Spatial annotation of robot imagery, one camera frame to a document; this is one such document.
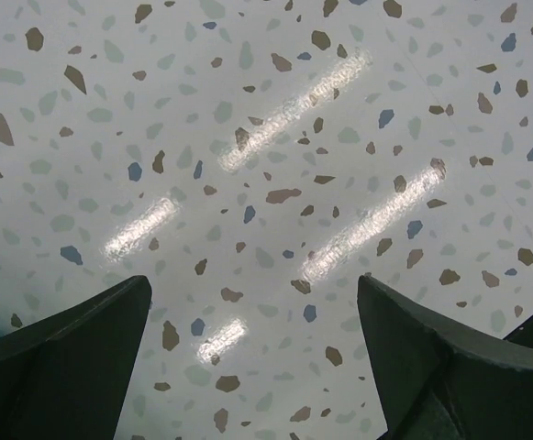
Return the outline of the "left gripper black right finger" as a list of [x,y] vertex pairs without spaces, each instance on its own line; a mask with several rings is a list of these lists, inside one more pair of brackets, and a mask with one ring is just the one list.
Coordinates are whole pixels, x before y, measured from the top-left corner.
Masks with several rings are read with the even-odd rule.
[[498,339],[371,276],[357,303],[383,438],[533,439],[533,315]]

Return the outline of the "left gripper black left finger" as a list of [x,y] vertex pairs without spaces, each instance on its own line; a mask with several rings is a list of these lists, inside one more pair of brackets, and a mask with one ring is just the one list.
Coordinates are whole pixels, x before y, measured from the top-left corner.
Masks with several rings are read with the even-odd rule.
[[0,439],[111,439],[151,304],[142,275],[0,333]]

